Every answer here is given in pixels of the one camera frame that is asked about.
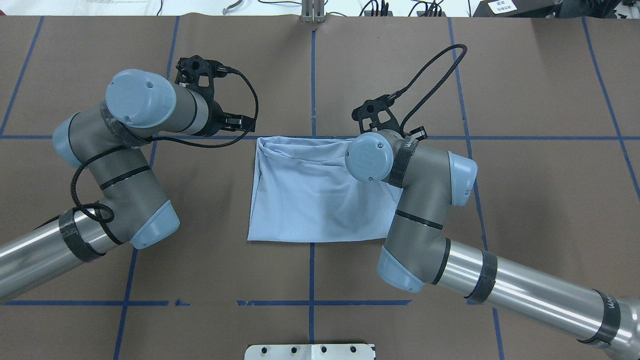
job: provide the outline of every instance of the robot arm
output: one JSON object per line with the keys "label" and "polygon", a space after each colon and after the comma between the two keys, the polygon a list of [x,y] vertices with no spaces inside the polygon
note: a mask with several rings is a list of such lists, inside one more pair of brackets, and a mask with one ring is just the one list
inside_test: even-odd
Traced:
{"label": "robot arm", "polygon": [[476,163],[401,135],[397,123],[387,124],[393,116],[380,126],[372,113],[388,108],[371,102],[354,110],[361,130],[364,118],[372,129],[349,145],[345,161],[358,180],[404,189],[378,262],[384,281],[410,292],[427,282],[443,286],[566,332],[612,359],[640,359],[640,299],[616,299],[444,238],[450,207],[471,193]]}
{"label": "robot arm", "polygon": [[[142,70],[118,73],[102,102],[55,130],[56,152],[73,167],[88,166],[104,198],[0,247],[0,304],[125,242],[144,249],[178,229],[171,201],[140,150],[153,134],[253,130],[254,118],[224,113],[213,100],[214,78],[234,72],[248,83],[241,73],[199,56],[181,58],[176,67],[175,84]],[[200,76],[209,86],[198,86]]]}

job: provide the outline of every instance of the blue tape line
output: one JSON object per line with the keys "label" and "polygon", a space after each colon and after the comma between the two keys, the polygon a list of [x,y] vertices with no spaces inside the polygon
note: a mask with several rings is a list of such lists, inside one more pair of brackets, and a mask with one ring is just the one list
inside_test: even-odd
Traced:
{"label": "blue tape line", "polygon": [[120,357],[120,347],[122,346],[122,335],[124,334],[124,325],[127,320],[127,310],[129,307],[129,297],[131,296],[131,284],[133,283],[133,273],[136,268],[136,258],[138,250],[133,249],[131,253],[131,262],[129,263],[129,275],[127,276],[127,287],[124,291],[124,303],[122,304],[122,314],[120,314],[120,326],[118,327],[118,337],[116,338],[116,347],[113,352],[113,360]]}
{"label": "blue tape line", "polygon": [[[121,300],[12,300],[7,306],[123,306]],[[169,306],[168,301],[130,301],[129,306]]]}
{"label": "blue tape line", "polygon": [[6,306],[122,306],[124,302],[99,300],[12,300]]}
{"label": "blue tape line", "polygon": [[311,136],[316,137],[316,31],[311,32]]}
{"label": "blue tape line", "polygon": [[171,50],[169,51],[169,62],[166,64],[166,78],[171,75],[171,65],[173,63],[173,51],[175,50],[175,40],[178,38],[178,26],[180,25],[180,17],[175,17],[175,25],[173,25],[173,39],[171,40]]}
{"label": "blue tape line", "polygon": [[184,302],[184,301],[182,301],[180,299],[175,301],[175,305],[176,306],[191,306],[191,304],[189,302]]}
{"label": "blue tape line", "polygon": [[309,306],[309,300],[238,300],[238,306]]}
{"label": "blue tape line", "polygon": [[[1,138],[47,138],[51,139],[51,136],[40,135],[5,135]],[[349,136],[309,136],[309,135],[247,135],[243,140],[257,140],[258,138],[266,138],[270,136],[286,136],[288,138],[301,138],[301,139],[354,139],[357,135]],[[511,136],[511,135],[431,135],[428,140],[579,140],[579,141],[618,141],[620,138],[617,136]],[[183,140],[233,140],[237,138],[236,135],[214,135],[210,137],[204,136],[192,136],[192,135],[174,135],[172,138]],[[622,136],[624,140],[640,140],[640,136]]]}
{"label": "blue tape line", "polygon": [[609,100],[609,93],[607,93],[607,88],[604,86],[604,80],[602,79],[602,75],[600,74],[600,67],[598,66],[598,61],[596,60],[596,54],[593,52],[593,46],[591,45],[591,36],[589,35],[587,20],[584,16],[582,17],[582,27],[584,28],[584,36],[587,38],[587,45],[589,46],[591,61],[593,62],[593,67],[596,70],[596,75],[598,76],[598,81],[600,82],[600,88],[602,89],[602,94],[604,95],[604,99],[607,102],[609,115],[611,116],[613,127],[616,129],[616,134],[618,135],[618,140],[620,141],[620,147],[622,148],[622,153],[625,157],[625,163],[627,163],[629,175],[631,175],[631,181],[633,182],[634,188],[636,189],[637,198],[638,200],[640,200],[640,186],[638,186],[636,173],[634,172],[634,168],[631,165],[631,160],[629,159],[629,154],[627,153],[627,147],[625,146],[625,142],[622,139],[622,133],[620,132],[620,126],[618,125],[618,120],[616,120],[616,114],[613,112],[613,106],[611,106],[611,100]]}
{"label": "blue tape line", "polygon": [[[451,38],[451,45],[456,43],[455,37],[453,35],[453,23],[451,22],[451,18],[448,17],[447,21],[449,22],[449,36]],[[456,59],[456,50],[453,50],[453,58]],[[467,111],[465,108],[465,100],[462,95],[462,81],[460,79],[460,71],[456,67],[456,82],[458,83],[458,97],[460,98],[460,110],[462,112],[462,121],[465,128],[465,137],[467,138],[467,151],[470,159],[473,159],[473,152],[471,148],[471,134],[469,132],[469,126],[467,122]],[[484,228],[484,216],[482,212],[482,205],[480,203],[480,193],[478,191],[477,180],[474,182],[474,194],[476,196],[476,211],[478,213],[478,217],[480,219],[480,229],[482,232],[482,243],[485,250],[488,250],[487,241],[486,241],[486,231]],[[500,332],[500,322],[498,319],[497,310],[493,310],[493,326],[495,329],[495,339],[498,345],[498,355],[500,356],[500,360],[504,360],[504,350],[502,348],[502,333]]]}
{"label": "blue tape line", "polygon": [[149,156],[149,167],[154,167],[154,163],[156,162],[156,150],[158,148],[158,142],[154,142],[151,145],[151,156]]}
{"label": "blue tape line", "polygon": [[412,300],[316,300],[317,306],[406,306]]}
{"label": "blue tape line", "polygon": [[51,135],[0,135],[0,139],[51,140]]}
{"label": "blue tape line", "polygon": [[406,306],[413,300],[238,300],[238,306]]}
{"label": "blue tape line", "polygon": [[315,343],[314,302],[316,301],[316,244],[309,244],[309,343]]}
{"label": "blue tape line", "polygon": [[495,329],[495,338],[498,341],[498,356],[500,360],[504,360],[504,347],[502,346],[502,331],[500,331],[500,320],[498,319],[498,310],[493,307],[493,328]]}
{"label": "blue tape line", "polygon": [[127,303],[128,306],[169,306],[168,301],[155,300],[133,300]]}
{"label": "blue tape line", "polygon": [[15,101],[15,97],[18,95],[18,89],[20,88],[20,84],[22,83],[22,78],[24,77],[24,73],[27,70],[27,65],[29,65],[29,59],[31,59],[31,54],[33,53],[33,48],[36,46],[36,41],[38,40],[38,35],[40,34],[40,29],[42,29],[42,23],[44,21],[44,16],[40,17],[40,22],[38,23],[38,27],[36,28],[36,33],[33,35],[33,39],[31,40],[31,45],[29,46],[29,51],[27,52],[27,57],[24,59],[24,63],[22,64],[22,69],[20,70],[20,75],[18,75],[18,81],[15,83],[15,88],[13,88],[13,93],[11,94],[11,99],[9,100],[9,105],[6,108],[6,112],[4,113],[4,119],[2,121],[2,125],[0,125],[0,135],[4,133],[4,129],[6,127],[6,123],[9,121],[9,115],[11,114],[11,109],[13,108],[13,102]]}

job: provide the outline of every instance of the sticker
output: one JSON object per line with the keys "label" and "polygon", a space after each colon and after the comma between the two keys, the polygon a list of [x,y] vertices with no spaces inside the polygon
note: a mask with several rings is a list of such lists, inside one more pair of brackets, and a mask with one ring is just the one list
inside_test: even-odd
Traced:
{"label": "sticker", "polygon": [[492,1],[488,3],[488,5],[494,14],[508,13],[508,12],[518,10],[518,8],[513,4],[511,0]]}

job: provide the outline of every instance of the light blue joint cap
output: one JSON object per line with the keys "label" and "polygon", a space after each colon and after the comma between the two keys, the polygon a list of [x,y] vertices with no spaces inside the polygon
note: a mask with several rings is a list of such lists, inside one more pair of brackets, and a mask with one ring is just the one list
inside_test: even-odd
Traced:
{"label": "light blue joint cap", "polygon": [[171,200],[167,200],[138,232],[131,238],[131,244],[138,250],[149,247],[167,236],[175,233],[180,226],[180,219],[175,214]]}
{"label": "light blue joint cap", "polygon": [[394,150],[384,136],[364,133],[349,144],[344,162],[357,180],[380,181],[391,172]]}
{"label": "light blue joint cap", "polygon": [[153,72],[129,69],[116,74],[107,86],[107,107],[114,118],[131,127],[162,124],[175,109],[175,89]]}
{"label": "light blue joint cap", "polygon": [[378,260],[378,275],[389,285],[412,293],[420,292],[424,286],[424,282],[400,264],[384,246]]}
{"label": "light blue joint cap", "polygon": [[478,165],[475,161],[449,151],[451,172],[451,205],[464,206],[476,182]]}
{"label": "light blue joint cap", "polygon": [[71,149],[71,143],[69,142],[69,127],[74,117],[75,115],[65,120],[53,132],[53,147],[59,157],[63,158],[69,165],[77,168],[81,163]]}

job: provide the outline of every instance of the light blue cloth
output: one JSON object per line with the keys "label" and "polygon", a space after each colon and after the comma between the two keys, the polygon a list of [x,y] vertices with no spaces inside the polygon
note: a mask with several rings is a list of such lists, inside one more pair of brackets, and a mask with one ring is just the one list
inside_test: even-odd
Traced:
{"label": "light blue cloth", "polygon": [[248,240],[386,237],[402,189],[354,179],[344,164],[351,141],[258,138]]}

